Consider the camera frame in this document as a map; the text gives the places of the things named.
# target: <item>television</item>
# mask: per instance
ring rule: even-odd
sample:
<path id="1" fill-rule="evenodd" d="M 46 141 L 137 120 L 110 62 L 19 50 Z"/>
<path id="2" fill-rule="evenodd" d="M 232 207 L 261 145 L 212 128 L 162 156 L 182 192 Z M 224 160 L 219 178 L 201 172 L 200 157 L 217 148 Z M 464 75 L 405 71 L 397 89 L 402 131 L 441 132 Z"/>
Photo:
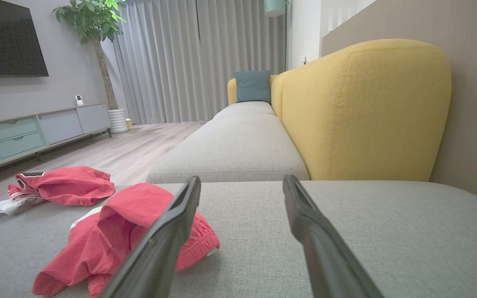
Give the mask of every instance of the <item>television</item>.
<path id="1" fill-rule="evenodd" d="M 49 76 L 28 8 L 0 0 L 0 77 Z"/>

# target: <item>ribbed white planter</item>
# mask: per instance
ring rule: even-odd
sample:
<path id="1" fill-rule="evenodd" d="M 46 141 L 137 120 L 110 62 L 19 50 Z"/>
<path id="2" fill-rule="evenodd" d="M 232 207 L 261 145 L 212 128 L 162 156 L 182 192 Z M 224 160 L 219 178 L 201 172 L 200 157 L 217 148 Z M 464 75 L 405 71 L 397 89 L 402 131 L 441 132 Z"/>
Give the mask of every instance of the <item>ribbed white planter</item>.
<path id="1" fill-rule="evenodd" d="M 111 133 L 119 134 L 121 132 L 128 131 L 128 125 L 126 125 L 125 109 L 109 110 L 111 122 Z"/>

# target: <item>curtain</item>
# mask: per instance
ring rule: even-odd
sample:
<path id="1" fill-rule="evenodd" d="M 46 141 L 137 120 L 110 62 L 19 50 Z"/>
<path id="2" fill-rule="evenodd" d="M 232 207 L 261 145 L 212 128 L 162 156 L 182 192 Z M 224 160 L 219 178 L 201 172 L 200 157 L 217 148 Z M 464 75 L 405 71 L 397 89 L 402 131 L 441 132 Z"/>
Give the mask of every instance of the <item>curtain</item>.
<path id="1" fill-rule="evenodd" d="M 115 44 L 134 123 L 210 120 L 239 70 L 284 71 L 284 16 L 263 0 L 127 0 Z"/>

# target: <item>throw pillow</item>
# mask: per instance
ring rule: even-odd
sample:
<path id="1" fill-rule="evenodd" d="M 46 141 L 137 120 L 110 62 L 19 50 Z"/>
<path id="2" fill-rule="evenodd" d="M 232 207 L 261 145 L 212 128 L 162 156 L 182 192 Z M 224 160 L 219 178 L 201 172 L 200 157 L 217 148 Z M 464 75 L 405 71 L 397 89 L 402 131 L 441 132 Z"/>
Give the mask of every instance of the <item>throw pillow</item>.
<path id="1" fill-rule="evenodd" d="M 270 70 L 237 72 L 237 102 L 265 101 L 271 104 Z"/>

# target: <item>wooden floor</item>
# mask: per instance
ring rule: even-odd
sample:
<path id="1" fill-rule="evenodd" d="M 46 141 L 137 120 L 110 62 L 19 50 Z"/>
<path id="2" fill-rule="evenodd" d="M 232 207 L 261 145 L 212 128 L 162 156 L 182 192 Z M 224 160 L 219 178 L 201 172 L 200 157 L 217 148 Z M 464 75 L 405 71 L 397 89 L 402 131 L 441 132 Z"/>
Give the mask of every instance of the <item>wooden floor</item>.
<path id="1" fill-rule="evenodd" d="M 206 121 L 147 124 L 132 127 L 112 138 L 102 135 L 69 144 L 41 156 L 29 158 L 0 170 L 0 201 L 8 199 L 9 184 L 15 174 L 51 171 L 68 166 L 89 166 L 111 174 L 115 185 L 133 185 L 145 181 L 151 166 L 167 151 L 200 128 Z"/>

